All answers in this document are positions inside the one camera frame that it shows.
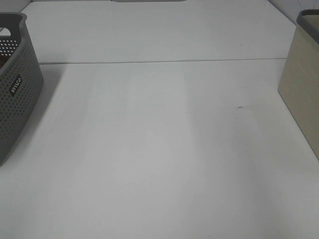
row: perforated basket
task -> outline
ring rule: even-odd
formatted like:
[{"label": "perforated basket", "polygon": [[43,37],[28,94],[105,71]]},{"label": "perforated basket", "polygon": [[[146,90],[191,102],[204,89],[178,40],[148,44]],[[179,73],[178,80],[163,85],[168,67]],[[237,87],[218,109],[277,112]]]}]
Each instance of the perforated basket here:
[{"label": "perforated basket", "polygon": [[43,86],[26,15],[1,13],[0,27],[10,36],[0,36],[0,55],[8,58],[0,68],[0,165],[23,130]]}]

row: white tabletop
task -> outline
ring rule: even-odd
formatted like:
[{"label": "white tabletop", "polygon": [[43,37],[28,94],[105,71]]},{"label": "white tabletop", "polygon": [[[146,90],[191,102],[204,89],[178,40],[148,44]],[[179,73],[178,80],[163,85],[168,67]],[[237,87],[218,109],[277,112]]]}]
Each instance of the white tabletop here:
[{"label": "white tabletop", "polygon": [[0,168],[1,239],[318,239],[284,60],[41,66]]},{"label": "white tabletop", "polygon": [[295,25],[266,0],[33,2],[40,62],[285,58]]}]

